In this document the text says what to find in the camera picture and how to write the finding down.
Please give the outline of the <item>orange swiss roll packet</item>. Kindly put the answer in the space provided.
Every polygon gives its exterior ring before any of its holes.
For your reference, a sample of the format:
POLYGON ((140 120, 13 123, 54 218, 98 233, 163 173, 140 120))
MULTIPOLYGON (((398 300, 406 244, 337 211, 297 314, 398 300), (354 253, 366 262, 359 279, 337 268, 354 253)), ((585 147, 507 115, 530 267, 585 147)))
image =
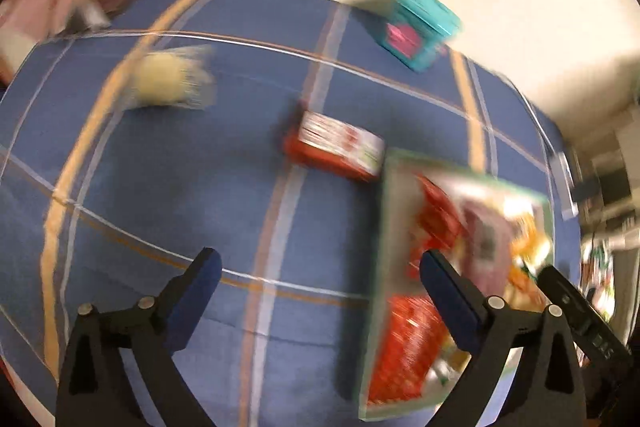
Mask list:
POLYGON ((537 286, 537 275, 551 254, 551 239, 538 230, 530 213, 516 217, 511 225, 514 231, 510 243, 512 265, 504 297, 512 308, 542 311, 548 299, 537 286))

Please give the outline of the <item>red patterned snack packet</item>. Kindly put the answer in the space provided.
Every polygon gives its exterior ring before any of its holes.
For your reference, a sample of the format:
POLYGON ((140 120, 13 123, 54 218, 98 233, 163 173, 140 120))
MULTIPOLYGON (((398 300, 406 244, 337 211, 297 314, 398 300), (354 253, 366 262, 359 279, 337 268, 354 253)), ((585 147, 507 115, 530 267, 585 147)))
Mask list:
POLYGON ((432 299, 394 296, 381 352, 370 380, 368 403, 418 399, 448 329, 432 299))

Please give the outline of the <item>pink snack packet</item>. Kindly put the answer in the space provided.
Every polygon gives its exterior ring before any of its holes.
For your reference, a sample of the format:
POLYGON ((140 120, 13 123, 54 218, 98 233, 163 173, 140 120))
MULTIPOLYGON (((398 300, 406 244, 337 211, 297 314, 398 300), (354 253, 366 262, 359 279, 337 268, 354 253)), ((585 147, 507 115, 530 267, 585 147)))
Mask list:
POLYGON ((461 273, 485 296, 503 296, 512 258, 512 229, 508 220, 474 199, 462 202, 464 256, 461 273))

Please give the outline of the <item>red crinkled snack packet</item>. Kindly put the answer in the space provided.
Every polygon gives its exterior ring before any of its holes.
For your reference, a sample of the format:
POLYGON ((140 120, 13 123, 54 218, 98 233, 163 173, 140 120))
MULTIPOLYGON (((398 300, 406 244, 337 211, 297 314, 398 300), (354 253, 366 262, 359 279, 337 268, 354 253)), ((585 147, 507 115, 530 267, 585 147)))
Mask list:
POLYGON ((408 275, 413 280, 420 277, 420 262, 425 251, 435 249, 450 259, 465 233, 458 210, 449 196, 424 174, 418 174, 416 181, 423 202, 410 230, 408 275))

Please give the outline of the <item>white tray with green rim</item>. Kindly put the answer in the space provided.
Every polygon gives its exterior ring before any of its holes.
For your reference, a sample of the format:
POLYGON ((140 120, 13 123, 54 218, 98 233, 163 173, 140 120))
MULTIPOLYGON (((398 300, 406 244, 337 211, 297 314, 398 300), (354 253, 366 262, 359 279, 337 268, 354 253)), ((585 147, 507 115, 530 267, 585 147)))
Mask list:
POLYGON ((450 161, 393 148, 358 388, 358 416, 439 407, 475 355, 488 299, 541 311, 552 262, 547 196, 450 161))

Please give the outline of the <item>white power adapter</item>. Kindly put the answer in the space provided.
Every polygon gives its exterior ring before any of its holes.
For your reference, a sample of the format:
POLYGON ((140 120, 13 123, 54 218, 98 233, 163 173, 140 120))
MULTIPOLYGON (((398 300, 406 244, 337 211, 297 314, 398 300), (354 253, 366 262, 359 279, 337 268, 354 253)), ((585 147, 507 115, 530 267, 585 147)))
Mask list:
POLYGON ((561 215, 564 220, 578 216, 578 204, 573 196, 574 180, 570 171, 570 163, 564 152, 552 153, 549 158, 551 178, 558 191, 561 215))

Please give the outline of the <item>blue plaid tablecloth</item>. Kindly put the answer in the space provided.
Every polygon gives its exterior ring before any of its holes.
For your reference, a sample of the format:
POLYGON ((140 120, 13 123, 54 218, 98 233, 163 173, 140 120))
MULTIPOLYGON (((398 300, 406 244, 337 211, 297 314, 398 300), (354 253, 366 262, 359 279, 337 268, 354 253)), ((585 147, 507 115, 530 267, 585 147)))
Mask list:
POLYGON ((456 52, 411 72, 373 24, 329 0, 136 0, 104 36, 29 53, 1 103, 1 352, 48 413, 78 307, 132 306, 208 246, 224 277, 175 361, 215 423, 358 424, 378 188, 288 165, 300 101, 556 199, 546 148, 563 139, 549 117, 456 52), (215 102, 107 115, 55 202, 90 112, 142 41, 208 46, 215 102))

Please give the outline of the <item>clear-wrapped white bun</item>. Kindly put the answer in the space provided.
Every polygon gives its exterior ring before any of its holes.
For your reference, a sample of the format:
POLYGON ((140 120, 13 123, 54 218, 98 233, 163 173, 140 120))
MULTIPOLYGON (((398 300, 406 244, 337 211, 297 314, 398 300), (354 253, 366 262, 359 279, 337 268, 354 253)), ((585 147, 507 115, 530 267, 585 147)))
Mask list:
POLYGON ((179 46, 145 53, 130 69, 124 91, 128 109, 179 107, 204 109, 216 98, 216 81, 207 66, 211 46, 179 46))

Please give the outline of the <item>teal toy house box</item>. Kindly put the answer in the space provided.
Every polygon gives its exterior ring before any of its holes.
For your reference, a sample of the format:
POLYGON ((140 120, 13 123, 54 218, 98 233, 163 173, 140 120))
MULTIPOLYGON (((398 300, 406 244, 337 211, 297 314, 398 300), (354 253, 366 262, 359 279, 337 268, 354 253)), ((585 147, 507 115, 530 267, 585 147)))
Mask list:
POLYGON ((439 0, 392 0, 378 43, 413 72, 422 72, 460 29, 460 18, 439 0))

